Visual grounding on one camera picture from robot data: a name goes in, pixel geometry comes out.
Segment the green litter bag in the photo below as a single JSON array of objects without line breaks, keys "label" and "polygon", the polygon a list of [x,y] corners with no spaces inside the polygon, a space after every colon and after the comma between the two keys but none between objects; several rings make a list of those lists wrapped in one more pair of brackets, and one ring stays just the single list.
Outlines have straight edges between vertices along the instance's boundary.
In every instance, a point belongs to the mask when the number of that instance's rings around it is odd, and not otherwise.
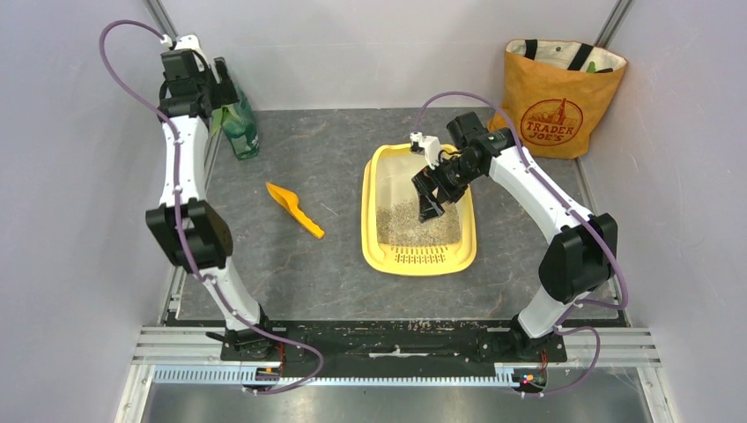
[{"label": "green litter bag", "polygon": [[212,112],[211,134],[221,130],[229,141],[237,160],[247,160],[259,153],[256,118],[246,94],[236,88],[238,101]]}]

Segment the yellow litter box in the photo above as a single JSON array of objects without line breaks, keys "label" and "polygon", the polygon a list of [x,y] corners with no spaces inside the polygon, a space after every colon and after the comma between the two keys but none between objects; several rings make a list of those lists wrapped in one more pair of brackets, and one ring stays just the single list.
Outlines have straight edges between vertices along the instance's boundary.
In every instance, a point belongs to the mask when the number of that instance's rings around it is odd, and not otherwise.
[{"label": "yellow litter box", "polygon": [[442,246],[400,247],[377,240],[376,211],[417,200],[411,182],[425,159],[410,153],[407,144],[383,145],[364,171],[361,202],[361,245],[367,263],[377,271],[408,277],[430,277],[467,269],[477,255],[477,224],[471,191],[455,203],[462,226],[460,242]]}]

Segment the orange litter scoop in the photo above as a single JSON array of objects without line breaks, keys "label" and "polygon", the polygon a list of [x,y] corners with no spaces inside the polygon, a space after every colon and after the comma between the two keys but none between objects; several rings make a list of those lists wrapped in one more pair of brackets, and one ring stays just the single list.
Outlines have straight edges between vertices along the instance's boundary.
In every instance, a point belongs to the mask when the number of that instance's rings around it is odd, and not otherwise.
[{"label": "orange litter scoop", "polygon": [[324,237],[324,230],[301,210],[300,199],[296,193],[271,182],[266,182],[265,187],[270,196],[311,235],[319,240]]}]

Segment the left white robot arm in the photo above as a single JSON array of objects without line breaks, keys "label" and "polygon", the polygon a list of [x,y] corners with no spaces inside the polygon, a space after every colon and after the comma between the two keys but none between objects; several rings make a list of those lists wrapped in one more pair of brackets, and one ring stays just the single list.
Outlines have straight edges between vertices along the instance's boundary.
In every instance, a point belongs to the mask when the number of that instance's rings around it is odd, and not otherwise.
[{"label": "left white robot arm", "polygon": [[262,306],[233,263],[233,237],[206,199],[206,159],[214,112],[240,101],[226,61],[209,63],[195,35],[161,38],[164,83],[158,118],[166,139],[166,180],[146,225],[169,262],[198,281],[216,302],[224,329],[208,333],[222,360],[265,360],[277,349]]}]

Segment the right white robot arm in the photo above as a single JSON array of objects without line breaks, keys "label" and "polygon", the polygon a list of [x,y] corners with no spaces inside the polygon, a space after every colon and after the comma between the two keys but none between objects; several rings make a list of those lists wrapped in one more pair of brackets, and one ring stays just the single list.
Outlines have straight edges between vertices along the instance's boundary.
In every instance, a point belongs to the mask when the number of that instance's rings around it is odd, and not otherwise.
[{"label": "right white robot arm", "polygon": [[437,137],[410,134],[410,151],[425,158],[411,179],[418,195],[418,219],[441,217],[482,176],[504,188],[535,221],[548,248],[539,265],[541,286],[511,321],[501,352],[532,360],[557,336],[568,311],[579,306],[615,273],[618,224],[575,202],[540,168],[509,128],[489,131],[473,112],[448,125],[456,151],[447,153]]}]

